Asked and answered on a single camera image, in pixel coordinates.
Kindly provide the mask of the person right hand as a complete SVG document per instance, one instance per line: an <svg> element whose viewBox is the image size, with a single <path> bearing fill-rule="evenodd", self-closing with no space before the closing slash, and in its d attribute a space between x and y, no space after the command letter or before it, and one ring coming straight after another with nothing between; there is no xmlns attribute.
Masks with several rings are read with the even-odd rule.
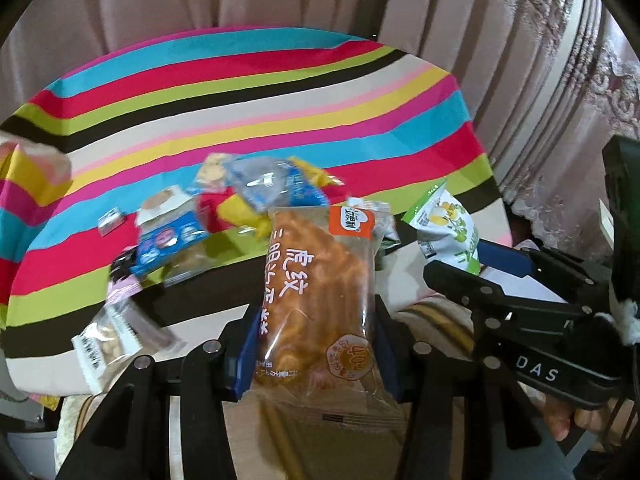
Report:
<svg viewBox="0 0 640 480"><path fill-rule="evenodd" d="M552 436L558 442L563 441L575 426L598 434L598 448L602 448L604 444L622 444L624 437L629 437L638 425L639 415L634 409L634 402L623 400L620 408L616 410L617 403L617 399L611 399L597 411L588 411L545 394L541 413Z"/></svg>

